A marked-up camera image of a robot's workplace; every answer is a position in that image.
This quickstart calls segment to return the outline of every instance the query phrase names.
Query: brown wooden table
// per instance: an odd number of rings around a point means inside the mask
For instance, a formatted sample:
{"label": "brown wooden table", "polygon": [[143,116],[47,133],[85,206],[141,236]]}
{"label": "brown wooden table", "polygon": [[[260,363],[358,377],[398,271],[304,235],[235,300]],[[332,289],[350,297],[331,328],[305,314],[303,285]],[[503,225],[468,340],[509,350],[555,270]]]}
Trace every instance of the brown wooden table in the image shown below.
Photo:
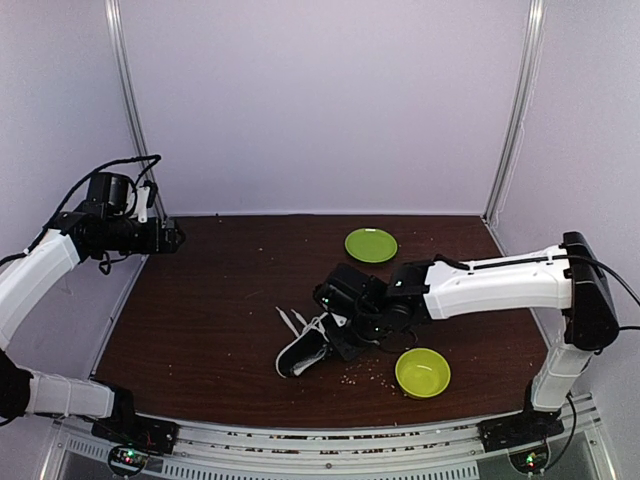
{"label": "brown wooden table", "polygon": [[[394,266],[436,253],[481,259],[499,252],[476,217],[200,217],[180,220],[188,240],[147,262],[96,377],[131,389],[139,411],[269,427],[364,427],[442,421],[522,407],[546,348],[526,310],[465,315],[419,327],[419,346],[441,352],[452,380],[440,396],[406,398],[397,355],[331,358],[297,379],[274,369],[293,338],[275,310],[319,314],[311,298],[338,262],[388,280]],[[350,260],[344,238],[379,227],[398,255]]]}

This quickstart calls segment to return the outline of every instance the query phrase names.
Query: bowl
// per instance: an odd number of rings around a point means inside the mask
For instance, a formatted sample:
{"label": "bowl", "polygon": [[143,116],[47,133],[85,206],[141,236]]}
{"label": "bowl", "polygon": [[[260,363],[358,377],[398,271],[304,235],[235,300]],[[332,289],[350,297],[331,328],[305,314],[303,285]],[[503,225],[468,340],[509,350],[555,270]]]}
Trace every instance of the bowl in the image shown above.
{"label": "bowl", "polygon": [[400,388],[415,399],[440,395],[449,385],[451,369],[445,358],[428,348],[414,348],[398,358],[396,379]]}

